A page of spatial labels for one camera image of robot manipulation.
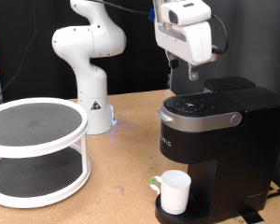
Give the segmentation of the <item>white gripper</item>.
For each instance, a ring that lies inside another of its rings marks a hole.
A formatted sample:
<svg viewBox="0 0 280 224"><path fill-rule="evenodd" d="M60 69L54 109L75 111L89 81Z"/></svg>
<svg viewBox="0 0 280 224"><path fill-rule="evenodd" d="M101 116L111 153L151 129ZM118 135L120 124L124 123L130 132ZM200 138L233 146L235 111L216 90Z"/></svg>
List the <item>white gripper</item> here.
<svg viewBox="0 0 280 224"><path fill-rule="evenodd" d="M212 56L211 8L203 0L153 0L155 36L171 69L178 59L189 63L189 80L199 78L199 65Z"/></svg>

